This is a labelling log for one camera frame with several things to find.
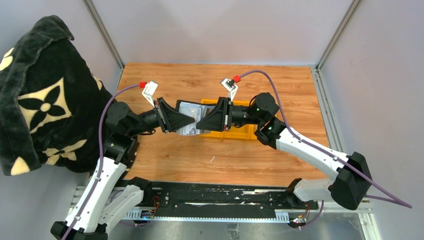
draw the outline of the metal corner post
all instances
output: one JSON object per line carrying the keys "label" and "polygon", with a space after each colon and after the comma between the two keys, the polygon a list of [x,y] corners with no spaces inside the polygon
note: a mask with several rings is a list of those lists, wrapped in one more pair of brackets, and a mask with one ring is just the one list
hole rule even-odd
{"label": "metal corner post", "polygon": [[355,14],[356,10],[358,9],[358,6],[362,0],[353,0],[350,4],[349,8],[347,9],[346,14],[344,15],[343,19],[341,20],[340,24],[337,27],[337,30],[335,31],[334,35],[332,36],[330,42],[327,45],[327,48],[325,49],[324,53],[322,54],[321,58],[319,59],[318,64],[316,65],[316,69],[320,71],[324,64],[326,63],[327,59],[330,56],[330,53],[336,46],[337,42],[339,41],[340,36],[345,31],[346,26],[349,24],[349,21],[352,19],[352,16]]}
{"label": "metal corner post", "polygon": [[96,7],[94,6],[94,3],[92,0],[82,0],[85,7],[87,8],[88,13],[90,14],[95,26],[98,29],[98,32],[100,33],[101,37],[104,40],[104,43],[106,44],[107,48],[110,51],[110,54],[112,54],[113,59],[115,60],[118,67],[122,71],[124,70],[124,62],[122,61],[121,56],[118,53],[117,48],[115,47],[114,43],[112,42],[111,36],[109,35],[108,31],[106,30],[105,25],[102,22],[102,19],[99,16],[99,13],[96,10]]}
{"label": "metal corner post", "polygon": [[322,120],[325,126],[325,132],[328,138],[330,148],[343,152],[344,147],[338,133],[338,126],[334,117],[333,109],[328,98],[327,88],[321,78],[319,71],[311,67],[310,71],[315,85],[316,96],[318,97],[319,108],[321,109]]}

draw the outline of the yellow tray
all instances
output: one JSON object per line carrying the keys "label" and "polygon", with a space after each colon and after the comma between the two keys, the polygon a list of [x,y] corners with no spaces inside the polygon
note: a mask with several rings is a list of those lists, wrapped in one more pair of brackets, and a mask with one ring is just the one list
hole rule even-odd
{"label": "yellow tray", "polygon": [[[202,104],[216,104],[218,100],[216,99],[202,99]],[[236,106],[249,106],[249,101],[234,101]],[[255,140],[256,136],[254,134],[254,125],[246,124],[240,128],[231,126],[228,131],[211,131],[210,133],[199,134],[199,137],[204,138],[220,138],[220,139],[245,139],[245,140]]]}

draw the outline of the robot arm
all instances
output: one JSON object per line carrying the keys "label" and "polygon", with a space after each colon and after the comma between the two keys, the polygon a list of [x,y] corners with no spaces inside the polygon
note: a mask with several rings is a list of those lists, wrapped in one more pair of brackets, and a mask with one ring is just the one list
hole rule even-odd
{"label": "robot arm", "polygon": [[[228,131],[232,125],[257,125],[254,134],[262,144],[291,153],[328,176],[319,180],[295,179],[286,189],[289,203],[295,206],[309,200],[332,199],[350,210],[358,207],[370,184],[342,163],[306,144],[302,140],[319,145],[292,128],[301,140],[295,138],[285,123],[275,117],[279,107],[271,94],[258,94],[252,99],[250,106],[235,106],[232,100],[238,88],[234,81],[224,79],[221,84],[228,90],[228,97],[218,99],[214,109],[196,122],[197,129],[222,132]],[[66,232],[68,235],[65,239],[107,239],[108,233],[130,209],[152,197],[151,183],[137,177],[130,181],[117,199],[104,208],[116,182],[123,178],[126,169],[129,169],[135,160],[139,146],[137,135],[152,134],[156,128],[161,128],[164,133],[175,132],[195,122],[194,118],[178,112],[163,98],[153,100],[156,87],[156,83],[150,82],[142,93],[153,106],[152,110],[137,115],[124,102],[116,102],[108,109],[105,123],[112,134],[103,144],[104,166],[100,179],[96,182],[96,177],[93,176],[71,214],[64,222],[54,223],[51,233],[57,239],[64,239]],[[319,146],[371,177],[366,160],[361,154],[354,152],[352,156],[348,156]],[[89,195],[89,190],[94,185],[97,186]]]}

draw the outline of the wooden table surface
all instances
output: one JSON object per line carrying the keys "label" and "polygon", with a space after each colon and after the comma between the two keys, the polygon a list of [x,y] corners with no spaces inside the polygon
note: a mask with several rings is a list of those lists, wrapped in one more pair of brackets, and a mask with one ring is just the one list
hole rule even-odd
{"label": "wooden table surface", "polygon": [[[220,85],[249,70],[260,69],[273,79],[290,125],[312,140],[328,146],[323,119],[309,67],[253,66],[221,64],[127,63],[118,90],[139,82],[159,84],[154,97],[163,97],[172,107],[177,100],[200,102],[218,99],[227,92]],[[273,89],[260,73],[253,73],[238,84],[234,100],[249,101]],[[117,97],[140,114],[152,109],[139,88]],[[139,136],[136,161],[125,176],[150,181],[288,186],[293,179],[319,179],[325,175],[301,159],[257,140],[236,140],[181,136],[162,133]]]}

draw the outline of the white wall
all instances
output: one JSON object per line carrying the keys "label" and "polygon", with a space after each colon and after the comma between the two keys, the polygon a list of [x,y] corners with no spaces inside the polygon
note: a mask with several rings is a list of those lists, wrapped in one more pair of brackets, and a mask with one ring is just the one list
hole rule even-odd
{"label": "white wall", "polygon": [[318,63],[352,0],[94,0],[124,62]]}
{"label": "white wall", "polygon": [[[72,43],[110,91],[119,78],[116,66],[82,1],[15,0],[0,3],[0,56],[41,17],[58,15],[75,37]],[[43,166],[18,176],[0,173],[0,239],[53,239],[50,228],[68,214],[77,185],[87,174]]]}
{"label": "white wall", "polygon": [[414,207],[371,202],[384,240],[424,235],[423,9],[364,0],[322,71],[346,150],[363,153],[373,179]]}
{"label": "white wall", "polygon": [[72,44],[104,86],[114,92],[120,69],[81,0],[10,0],[0,3],[1,56],[42,17],[59,16],[75,37]]}

